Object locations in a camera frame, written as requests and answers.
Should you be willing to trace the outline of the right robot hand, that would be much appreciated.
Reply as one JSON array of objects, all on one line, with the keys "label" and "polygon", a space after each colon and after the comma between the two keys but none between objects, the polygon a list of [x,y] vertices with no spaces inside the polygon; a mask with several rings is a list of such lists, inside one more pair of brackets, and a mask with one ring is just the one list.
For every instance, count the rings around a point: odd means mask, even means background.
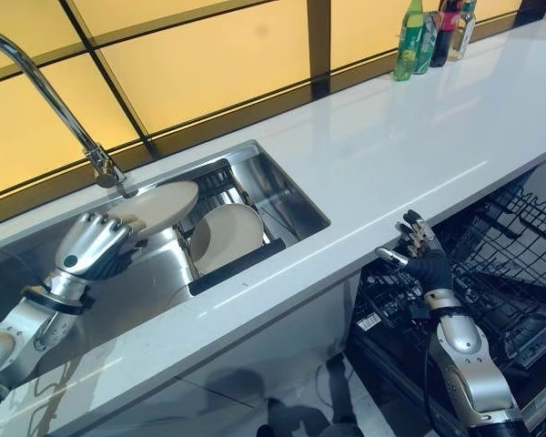
[{"label": "right robot hand", "polygon": [[424,292],[451,290],[450,262],[429,223],[409,209],[396,229],[400,238],[395,248],[378,247],[375,254],[415,278]]}]

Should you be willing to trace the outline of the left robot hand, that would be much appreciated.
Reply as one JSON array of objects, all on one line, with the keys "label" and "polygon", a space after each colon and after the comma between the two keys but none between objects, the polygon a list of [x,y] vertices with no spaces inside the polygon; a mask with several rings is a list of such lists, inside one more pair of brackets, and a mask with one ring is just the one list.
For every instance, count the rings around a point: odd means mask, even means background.
[{"label": "left robot hand", "polygon": [[55,265],[67,274],[93,281],[115,277],[133,262],[136,249],[124,249],[147,224],[133,214],[81,215],[60,242]]}]

